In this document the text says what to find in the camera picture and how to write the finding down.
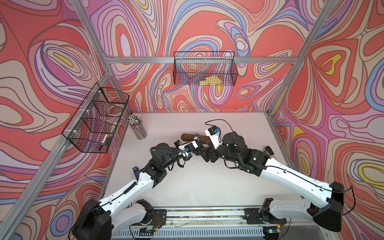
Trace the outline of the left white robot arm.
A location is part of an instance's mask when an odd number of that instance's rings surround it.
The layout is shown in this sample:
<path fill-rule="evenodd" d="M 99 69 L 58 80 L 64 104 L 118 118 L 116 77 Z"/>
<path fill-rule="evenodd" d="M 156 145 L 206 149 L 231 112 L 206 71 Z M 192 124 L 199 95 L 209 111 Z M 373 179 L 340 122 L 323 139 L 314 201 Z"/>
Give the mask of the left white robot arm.
<path fill-rule="evenodd" d="M 188 161 L 192 154 L 205 156 L 206 148 L 196 142 L 176 147 L 160 143 L 150 149 L 152 158 L 138 175 L 115 193 L 99 201 L 89 200 L 83 206 L 68 238 L 74 240 L 109 240 L 131 225 L 148 224 L 153 217 L 153 206 L 139 197 L 158 185 L 167 170 L 180 160 Z"/>

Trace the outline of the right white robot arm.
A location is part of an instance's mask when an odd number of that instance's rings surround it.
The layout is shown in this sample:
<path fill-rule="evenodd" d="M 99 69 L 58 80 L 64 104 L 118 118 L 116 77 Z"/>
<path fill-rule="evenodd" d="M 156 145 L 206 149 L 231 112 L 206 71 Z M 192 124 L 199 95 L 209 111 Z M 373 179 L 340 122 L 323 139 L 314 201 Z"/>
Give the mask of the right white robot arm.
<path fill-rule="evenodd" d="M 206 162 L 218 159 L 233 162 L 235 169 L 274 181 L 300 195 L 300 201 L 282 203 L 272 198 L 265 199 L 263 211 L 276 219 L 312 220 L 318 226 L 332 231 L 342 230 L 344 194 L 353 191 L 339 182 L 326 183 L 301 174 L 273 158 L 272 149 L 250 149 L 242 136 L 236 132 L 221 135 L 217 127 L 205 131 L 208 147 L 203 149 Z"/>

